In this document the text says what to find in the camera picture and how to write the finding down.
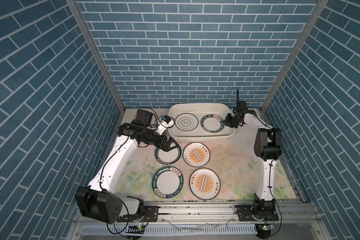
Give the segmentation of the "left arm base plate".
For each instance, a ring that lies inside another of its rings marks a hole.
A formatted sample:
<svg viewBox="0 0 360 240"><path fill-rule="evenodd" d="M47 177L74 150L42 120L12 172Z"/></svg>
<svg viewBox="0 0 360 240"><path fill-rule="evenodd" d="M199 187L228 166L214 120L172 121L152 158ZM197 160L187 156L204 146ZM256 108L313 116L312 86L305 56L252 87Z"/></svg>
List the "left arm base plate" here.
<svg viewBox="0 0 360 240"><path fill-rule="evenodd" d="M135 214L129 215L129 222L138 221L141 222L142 217L146 217L148 215L148 219L145 221L157 222L158 220L159 207L158 206L144 206L139 207Z"/></svg>

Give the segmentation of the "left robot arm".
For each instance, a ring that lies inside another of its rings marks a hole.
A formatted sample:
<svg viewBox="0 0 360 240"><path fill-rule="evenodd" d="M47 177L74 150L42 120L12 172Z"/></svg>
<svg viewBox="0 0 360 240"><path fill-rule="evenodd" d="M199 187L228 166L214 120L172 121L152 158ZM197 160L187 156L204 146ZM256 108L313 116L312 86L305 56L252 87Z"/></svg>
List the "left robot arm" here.
<svg viewBox="0 0 360 240"><path fill-rule="evenodd" d="M165 152L178 145L172 137L165 135L165 130L174 125L174 120L163 116L155 130L141 121L119 126L107 160L89 184L79 187L75 193L81 215L107 224L140 220L144 215L144 201L135 197L122 199L117 195L116 185L140 143L153 145Z"/></svg>

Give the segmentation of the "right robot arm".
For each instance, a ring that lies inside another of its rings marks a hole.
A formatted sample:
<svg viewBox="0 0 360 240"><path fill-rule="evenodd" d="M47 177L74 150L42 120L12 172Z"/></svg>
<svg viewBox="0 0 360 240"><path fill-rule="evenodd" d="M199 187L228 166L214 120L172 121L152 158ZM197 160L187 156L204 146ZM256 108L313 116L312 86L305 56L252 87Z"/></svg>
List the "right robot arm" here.
<svg viewBox="0 0 360 240"><path fill-rule="evenodd" d="M254 152L259 158L260 182L254 201L249 210L239 212L240 215L251 214L250 220L264 221L268 216L277 215L277 201L274 197L274 178L277 160L282 155L282 138L280 129L263 122L255 111L243 107L235 107L224 120L225 126L238 128L248 125L257 130Z"/></svg>

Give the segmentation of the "green red rim plate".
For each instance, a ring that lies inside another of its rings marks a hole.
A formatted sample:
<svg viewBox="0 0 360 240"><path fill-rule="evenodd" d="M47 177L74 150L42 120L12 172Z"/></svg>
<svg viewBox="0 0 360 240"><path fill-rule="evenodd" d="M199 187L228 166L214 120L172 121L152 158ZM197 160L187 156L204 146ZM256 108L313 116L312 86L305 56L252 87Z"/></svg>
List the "green red rim plate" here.
<svg viewBox="0 0 360 240"><path fill-rule="evenodd" d="M155 150L155 158L162 165L173 165L178 162L183 154L183 149L178 145L175 149L165 152L161 149Z"/></svg>

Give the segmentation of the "orange sunburst plate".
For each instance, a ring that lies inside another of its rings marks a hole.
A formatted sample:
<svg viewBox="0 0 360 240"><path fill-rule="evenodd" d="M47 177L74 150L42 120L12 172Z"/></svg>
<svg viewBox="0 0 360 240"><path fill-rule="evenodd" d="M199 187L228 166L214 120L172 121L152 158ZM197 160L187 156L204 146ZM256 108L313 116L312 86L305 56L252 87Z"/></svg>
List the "orange sunburst plate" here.
<svg viewBox="0 0 360 240"><path fill-rule="evenodd" d="M209 201L219 194L221 190L221 181L219 176L213 170L199 168L191 174L189 186L195 197Z"/></svg>
<svg viewBox="0 0 360 240"><path fill-rule="evenodd" d="M183 159L189 166L200 168L209 162L211 153L202 143L190 143L183 150Z"/></svg>

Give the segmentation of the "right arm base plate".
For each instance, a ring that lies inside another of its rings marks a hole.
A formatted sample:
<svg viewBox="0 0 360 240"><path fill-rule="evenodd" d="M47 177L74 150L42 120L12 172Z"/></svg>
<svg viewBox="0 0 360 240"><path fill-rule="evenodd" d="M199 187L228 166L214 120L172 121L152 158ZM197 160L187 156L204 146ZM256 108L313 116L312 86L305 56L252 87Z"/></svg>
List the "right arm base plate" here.
<svg viewBox="0 0 360 240"><path fill-rule="evenodd" d="M276 211L254 210L251 205L235 205L234 212L238 215L240 222L276 222L279 220Z"/></svg>

